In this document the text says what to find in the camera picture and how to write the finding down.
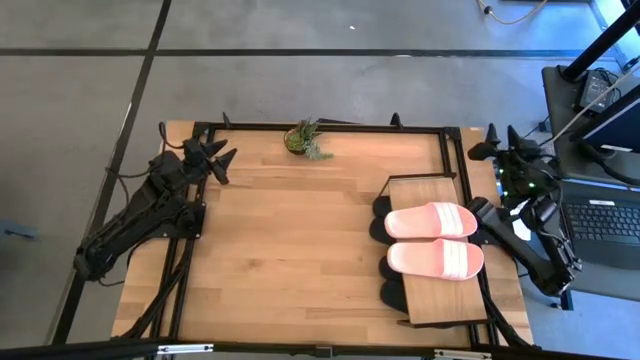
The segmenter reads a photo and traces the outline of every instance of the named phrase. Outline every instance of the black stand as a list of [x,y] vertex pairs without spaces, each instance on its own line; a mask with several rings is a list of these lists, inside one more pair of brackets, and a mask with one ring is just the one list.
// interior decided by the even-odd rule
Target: black stand
[[640,21],[640,2],[636,1],[562,72],[562,77],[567,81],[578,79],[589,66],[618,42],[638,21]]

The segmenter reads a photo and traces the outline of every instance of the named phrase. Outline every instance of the gray floor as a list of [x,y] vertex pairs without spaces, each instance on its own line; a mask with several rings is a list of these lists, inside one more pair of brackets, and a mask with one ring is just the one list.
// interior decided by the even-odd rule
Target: gray floor
[[[505,18],[532,7],[492,2]],[[146,47],[160,5],[159,0],[60,0],[55,5],[4,0],[0,47]],[[552,3],[530,21],[504,27],[479,15],[471,0],[182,0],[174,1],[160,46],[580,49],[599,33],[589,6],[578,3]],[[157,152],[158,121],[220,120],[222,111],[233,121],[313,116],[368,124],[386,124],[399,112],[407,124],[494,122],[502,134],[507,124],[526,132],[547,115],[542,67],[567,62],[157,58],[122,172],[141,169]],[[2,348],[45,341],[140,65],[140,58],[0,57],[0,218],[40,233],[36,241],[8,237],[0,243]],[[599,65],[619,70],[612,61]],[[112,208],[122,204],[118,189]],[[119,280],[124,272],[119,263],[108,280]],[[576,311],[560,312],[546,306],[530,284],[523,286],[538,344],[640,358],[640,348],[626,342],[638,338],[640,326],[632,319],[640,316],[639,303],[578,294]],[[119,292],[88,286],[72,341],[108,338]]]

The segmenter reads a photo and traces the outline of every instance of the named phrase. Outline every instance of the wooden board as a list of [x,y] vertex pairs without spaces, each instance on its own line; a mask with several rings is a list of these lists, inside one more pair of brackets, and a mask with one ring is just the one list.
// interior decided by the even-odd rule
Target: wooden board
[[[443,201],[459,203],[450,178],[396,179],[389,181],[394,210]],[[476,277],[448,281],[424,276],[402,275],[412,324],[484,322],[487,314]]]
[[[169,122],[169,141],[179,143],[192,128],[193,122]],[[281,132],[216,133],[239,152],[229,186],[208,182],[207,221],[195,248],[180,338],[469,346],[464,326],[416,330],[396,324],[406,315],[377,294],[385,247],[367,231],[371,201],[388,175],[442,171],[437,138],[325,135],[321,144],[336,158],[309,163],[284,151]],[[133,256],[114,335],[128,330],[156,294],[166,246],[166,240],[152,240]]]

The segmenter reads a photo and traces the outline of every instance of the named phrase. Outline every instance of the slide sandal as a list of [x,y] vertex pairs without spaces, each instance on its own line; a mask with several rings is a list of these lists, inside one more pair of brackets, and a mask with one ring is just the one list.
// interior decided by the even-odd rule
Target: slide sandal
[[445,202],[392,211],[384,219],[387,234],[396,239],[459,239],[478,229],[471,211]]
[[462,241],[401,242],[389,248],[387,261],[403,274],[467,280],[482,269],[484,253],[479,246]]

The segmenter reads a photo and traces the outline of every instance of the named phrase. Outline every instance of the wooden tabletop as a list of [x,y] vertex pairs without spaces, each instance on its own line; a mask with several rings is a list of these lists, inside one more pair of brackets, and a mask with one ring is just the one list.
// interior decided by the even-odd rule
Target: wooden tabletop
[[[171,121],[168,140],[179,143],[192,128],[193,122]],[[397,324],[406,314],[379,299],[378,262],[386,246],[368,235],[371,203],[389,175],[442,172],[437,137],[325,133],[321,146],[335,157],[318,162],[289,154],[282,137],[280,131],[216,131],[215,139],[228,139],[227,147],[238,153],[229,185],[207,182],[207,214],[179,338],[468,347],[465,326]],[[481,129],[463,131],[466,147],[482,137]],[[467,167],[473,194],[498,204],[491,164],[467,160]],[[457,181],[454,186],[459,190]],[[151,240],[133,256],[114,335],[128,330],[155,296],[166,248],[167,240]],[[531,340],[513,260],[498,248],[484,250],[494,301]],[[172,301],[168,304],[162,334],[168,330]]]

